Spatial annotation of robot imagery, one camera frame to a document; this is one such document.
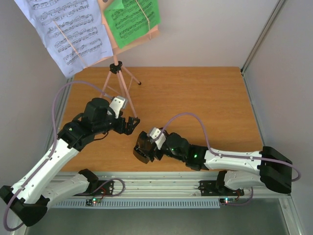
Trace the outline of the black metronome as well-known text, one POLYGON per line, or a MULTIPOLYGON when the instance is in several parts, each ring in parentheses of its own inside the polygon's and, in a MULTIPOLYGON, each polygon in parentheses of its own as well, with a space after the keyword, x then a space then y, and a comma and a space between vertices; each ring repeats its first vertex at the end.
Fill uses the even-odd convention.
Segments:
POLYGON ((137 138, 133 155, 142 163, 153 162, 156 154, 156 144, 151 142, 151 138, 142 131, 137 138))

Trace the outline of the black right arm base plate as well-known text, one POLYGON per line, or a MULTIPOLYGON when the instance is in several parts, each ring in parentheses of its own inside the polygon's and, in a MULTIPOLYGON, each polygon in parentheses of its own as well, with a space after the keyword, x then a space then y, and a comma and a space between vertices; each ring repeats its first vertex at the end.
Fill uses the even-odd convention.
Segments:
POLYGON ((245 194, 243 189, 229 189, 224 183, 209 180, 199 181, 198 190, 201 196, 244 196, 245 194))

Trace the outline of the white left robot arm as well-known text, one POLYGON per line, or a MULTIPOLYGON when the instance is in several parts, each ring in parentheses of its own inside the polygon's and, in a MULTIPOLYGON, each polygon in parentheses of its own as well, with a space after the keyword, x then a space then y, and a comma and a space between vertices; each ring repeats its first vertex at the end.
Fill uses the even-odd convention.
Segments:
POLYGON ((93 195, 101 188, 98 177, 88 169, 54 187, 48 184, 69 160, 96 140, 96 135, 106 135, 111 130, 130 135, 134 131, 140 120, 122 116, 127 103, 121 96, 111 102, 93 98, 84 112, 63 126, 56 142, 22 179, 1 187, 1 199, 25 226, 38 223, 54 204, 74 195, 93 195))

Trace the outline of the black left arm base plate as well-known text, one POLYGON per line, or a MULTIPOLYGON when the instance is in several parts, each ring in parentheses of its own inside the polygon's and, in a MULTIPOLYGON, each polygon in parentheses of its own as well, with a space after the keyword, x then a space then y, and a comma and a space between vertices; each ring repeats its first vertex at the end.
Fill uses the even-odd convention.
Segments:
POLYGON ((114 181, 109 181, 104 184, 105 181, 98 181, 96 185, 97 191, 93 193, 95 196, 102 196, 104 193, 106 196, 111 196, 114 193, 114 181))

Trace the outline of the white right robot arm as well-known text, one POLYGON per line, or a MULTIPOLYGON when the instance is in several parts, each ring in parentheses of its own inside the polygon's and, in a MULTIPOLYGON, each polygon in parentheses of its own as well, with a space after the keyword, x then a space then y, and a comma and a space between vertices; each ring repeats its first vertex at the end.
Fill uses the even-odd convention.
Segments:
POLYGON ((166 155, 192 170, 222 169, 222 178, 216 181, 216 190, 221 194, 263 186, 277 193, 291 193, 292 162, 270 146, 264 146, 261 151, 229 152, 190 144, 176 133, 144 137, 140 146, 147 161, 161 160, 166 155))

